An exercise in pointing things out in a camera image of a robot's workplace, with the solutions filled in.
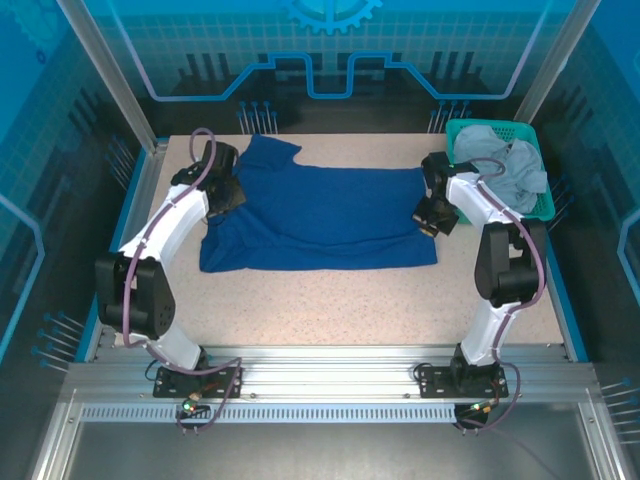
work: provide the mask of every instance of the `blue frame edge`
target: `blue frame edge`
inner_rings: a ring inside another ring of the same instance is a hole
[[[588,362],[589,357],[587,355],[587,350],[585,349],[584,342],[582,341],[582,334],[580,333],[580,328],[578,327],[578,322],[573,312],[571,301],[569,300],[567,287],[564,284],[564,279],[560,272],[560,266],[558,265],[558,259],[556,258],[556,253],[551,245],[549,235],[547,235],[547,262],[549,263],[549,270],[556,287],[555,289],[558,295],[558,300],[560,300],[560,308],[562,308],[562,313],[564,314],[567,332],[569,333],[569,337],[571,337],[570,340],[576,353],[576,360],[578,362]]]

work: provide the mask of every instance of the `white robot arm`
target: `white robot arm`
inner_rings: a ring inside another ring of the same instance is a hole
[[[208,142],[203,158],[209,158],[211,150],[211,142]],[[180,370],[206,367],[206,354],[187,337],[180,324],[173,321],[176,305],[165,272],[197,222],[228,211],[244,200],[239,184],[232,177],[237,156],[234,147],[216,142],[213,168],[197,188],[187,192],[205,169],[203,162],[178,172],[171,181],[166,199],[140,233],[119,252],[106,253],[96,261],[100,319],[123,332],[126,274],[139,246],[144,245],[131,283],[130,334],[125,343],[150,347],[150,351],[162,357],[163,363]]]
[[[481,299],[471,330],[450,365],[455,390],[469,396],[470,391],[503,383],[500,347],[517,313],[537,299],[544,286],[546,229],[540,220],[524,219],[507,207],[486,186],[473,161],[451,165],[446,153],[436,152],[423,160],[422,170],[427,194],[413,218],[423,231],[448,235],[459,209],[481,232],[475,266]]]

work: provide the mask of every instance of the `plastic laundry basket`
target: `plastic laundry basket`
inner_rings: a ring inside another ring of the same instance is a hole
[[[504,120],[478,120],[475,118],[465,119],[451,119],[447,122],[447,148],[449,151],[449,159],[452,163],[455,163],[453,158],[453,143],[464,127],[469,125],[490,125],[496,135],[505,142],[510,142],[514,138],[519,140],[525,140],[531,145],[536,147],[538,153],[540,153],[540,145],[538,145],[538,139],[536,132],[531,125],[518,122],[507,122]],[[551,196],[551,190],[549,189],[549,183],[547,183],[547,191],[545,193],[538,194],[538,201],[531,213],[525,215],[526,218],[539,218],[543,222],[548,222],[556,214],[556,207],[553,205],[553,197]]]

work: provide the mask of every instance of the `glass panel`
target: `glass panel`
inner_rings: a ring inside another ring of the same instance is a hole
[[[1,5],[0,478],[17,479],[78,347],[140,145],[56,2]]]
[[[454,117],[512,118],[573,5],[88,2],[158,135],[202,123],[438,132]]]
[[[640,4],[603,0],[534,122],[556,180],[550,236],[587,353],[603,384],[631,377],[634,386],[640,380],[640,68],[632,41],[638,21]]]

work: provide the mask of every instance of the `table surface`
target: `table surface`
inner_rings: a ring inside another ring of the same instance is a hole
[[[302,165],[411,168],[430,151],[445,150],[444,135],[279,135],[302,146]],[[189,165],[188,136],[173,136],[152,212],[169,181]],[[243,152],[250,137],[219,136]],[[196,151],[202,152],[204,137]],[[202,273],[200,242],[206,226],[187,236],[169,267],[179,321],[201,345],[454,344],[469,331],[479,300],[473,280],[480,236],[459,225],[436,239],[438,264],[383,270]],[[522,312],[508,343],[558,343],[562,336],[549,295]]]

